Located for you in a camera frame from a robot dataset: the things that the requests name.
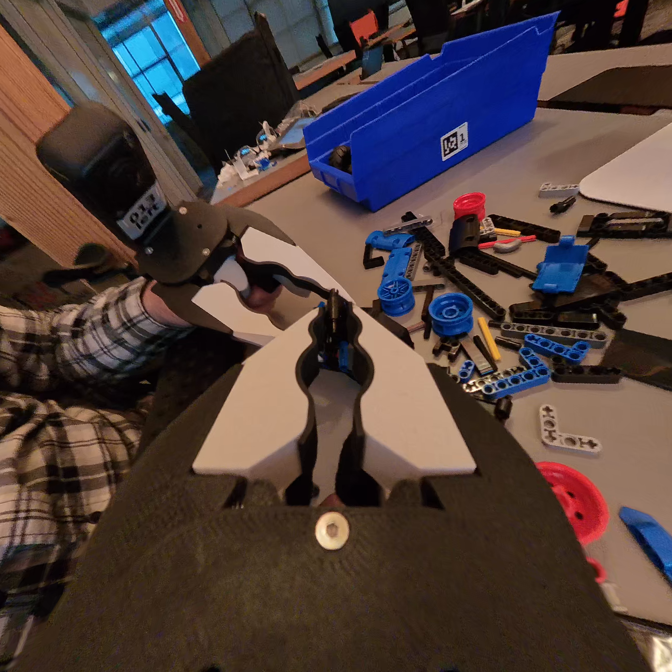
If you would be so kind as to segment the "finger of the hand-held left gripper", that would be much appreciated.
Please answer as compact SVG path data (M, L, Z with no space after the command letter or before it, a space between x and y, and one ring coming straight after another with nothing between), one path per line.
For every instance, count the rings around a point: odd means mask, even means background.
M264 347L282 333L267 315L251 310L227 282L201 287L191 303L222 324L233 339L249 345Z
M253 286L277 284L300 298L315 295L327 300L335 292L347 302L350 294L302 248L269 233L246 226L237 233L238 261L247 285L239 290L247 299Z

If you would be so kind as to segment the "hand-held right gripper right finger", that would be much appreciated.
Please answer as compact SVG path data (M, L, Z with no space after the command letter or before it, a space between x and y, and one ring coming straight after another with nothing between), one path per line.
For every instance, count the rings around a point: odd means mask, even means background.
M351 499L379 501L401 481L474 475L475 458L424 358L351 308Z

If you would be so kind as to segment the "black connector piece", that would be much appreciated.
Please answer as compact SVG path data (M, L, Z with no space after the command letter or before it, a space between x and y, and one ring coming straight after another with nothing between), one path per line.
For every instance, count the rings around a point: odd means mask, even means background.
M323 309L323 339L325 344L336 347L348 336L348 315L350 301L341 296L340 291L332 288Z

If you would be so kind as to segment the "grey desk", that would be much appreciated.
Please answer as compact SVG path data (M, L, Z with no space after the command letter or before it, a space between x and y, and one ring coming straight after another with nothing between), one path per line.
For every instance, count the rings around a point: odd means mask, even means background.
M452 203L480 191L486 211L573 233L580 199L554 218L540 184L578 183L667 124L658 117L538 109L532 122L376 213L343 199L306 175L248 206L269 218L340 282L361 307L376 297L381 271L363 268L365 239L407 211L433 218L448 239ZM546 447L539 409L552 405L562 431L602 443L597 456ZM605 568L631 617L671 623L671 586L652 566L618 516L622 506L654 517L671 531L671 393L629 379L617 385L556 384L514 396L506 428L535 461L567 464L586 475L609 505L610 522L589 556Z

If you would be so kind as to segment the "person's left hand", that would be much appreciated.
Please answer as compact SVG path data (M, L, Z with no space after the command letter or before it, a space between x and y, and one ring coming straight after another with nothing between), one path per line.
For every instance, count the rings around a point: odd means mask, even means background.
M155 293L155 281L147 281L140 294L143 310L154 322L172 329L191 329L192 324L176 315L165 303L164 299Z

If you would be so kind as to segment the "blue angle beam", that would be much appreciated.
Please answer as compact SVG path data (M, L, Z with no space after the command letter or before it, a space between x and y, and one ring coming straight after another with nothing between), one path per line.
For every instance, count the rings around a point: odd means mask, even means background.
M533 349L522 347L518 351L518 355L521 364L524 364L526 368L521 372L485 385L482 390L485 399L499 400L542 386L550 381L550 369Z
M563 363L579 365L592 349L586 341L577 341L571 347L542 337L539 334L528 333L524 338L525 347L544 357L556 357Z

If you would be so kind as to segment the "blue curved panel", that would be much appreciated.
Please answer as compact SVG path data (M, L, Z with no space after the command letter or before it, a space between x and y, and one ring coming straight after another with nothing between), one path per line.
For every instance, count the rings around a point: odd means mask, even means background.
M404 247L412 246L415 242L415 236L407 232L393 232L386 234L384 231L373 231L365 240L365 245L372 249L381 251L394 251Z

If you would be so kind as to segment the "long black holed beam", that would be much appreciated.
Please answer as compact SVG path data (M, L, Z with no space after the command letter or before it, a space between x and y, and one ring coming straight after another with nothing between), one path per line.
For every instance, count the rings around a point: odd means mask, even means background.
M419 238L423 256L432 273L446 279L463 294L466 294L475 307L478 307L488 317L497 322L505 321L506 309L459 272L452 259L441 256L441 253L445 253L446 249L426 224L414 224L411 227L411 233Z

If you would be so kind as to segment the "wooden cabinet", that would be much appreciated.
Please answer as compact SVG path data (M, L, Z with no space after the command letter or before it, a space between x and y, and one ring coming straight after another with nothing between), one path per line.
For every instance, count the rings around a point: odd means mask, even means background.
M55 262L99 243L115 259L133 252L92 216L36 155L36 142L70 110L19 44L1 28L1 217Z

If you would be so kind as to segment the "black curved panel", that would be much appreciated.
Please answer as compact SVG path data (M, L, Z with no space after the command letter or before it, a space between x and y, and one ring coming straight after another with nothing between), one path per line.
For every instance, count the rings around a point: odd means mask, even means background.
M457 257L463 249L477 248L480 238L481 223L476 214L455 219L449 232L449 255Z

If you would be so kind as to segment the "blue hinged fender panel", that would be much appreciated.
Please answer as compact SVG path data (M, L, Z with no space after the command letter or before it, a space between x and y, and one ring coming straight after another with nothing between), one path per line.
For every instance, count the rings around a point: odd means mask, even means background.
M531 288L545 295L573 294L583 275L590 247L579 245L574 236L561 236L555 245L546 248L545 257L537 266Z

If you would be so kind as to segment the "black square flat panel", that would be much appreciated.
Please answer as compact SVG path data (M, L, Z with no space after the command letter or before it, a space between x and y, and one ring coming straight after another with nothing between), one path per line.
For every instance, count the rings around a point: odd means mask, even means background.
M671 340L619 330L605 349L601 365L618 368L626 378L671 391Z

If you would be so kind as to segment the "orange chair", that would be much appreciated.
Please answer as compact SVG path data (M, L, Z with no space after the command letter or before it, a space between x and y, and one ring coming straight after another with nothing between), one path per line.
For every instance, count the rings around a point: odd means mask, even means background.
M357 46L360 47L365 46L370 38L375 38L379 32L376 14L371 9L357 20L349 21L348 24Z

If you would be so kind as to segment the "white rounded board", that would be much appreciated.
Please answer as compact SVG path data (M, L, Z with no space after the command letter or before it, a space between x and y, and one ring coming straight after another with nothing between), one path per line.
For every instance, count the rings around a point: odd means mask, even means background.
M671 212L671 125L612 159L579 184L591 200Z

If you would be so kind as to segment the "grey table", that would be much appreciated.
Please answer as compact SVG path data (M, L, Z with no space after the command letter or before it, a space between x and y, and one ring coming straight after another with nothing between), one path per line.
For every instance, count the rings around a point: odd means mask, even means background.
M579 83L609 69L625 66L632 67L665 64L671 65L670 44L635 46L631 48L617 48L612 50L549 56L546 70L542 77L537 106L539 108L559 110L557 108L548 107L546 105L547 101ZM671 109L661 109L656 112L630 109L627 112L620 113L646 116L658 113L659 111L670 112Z

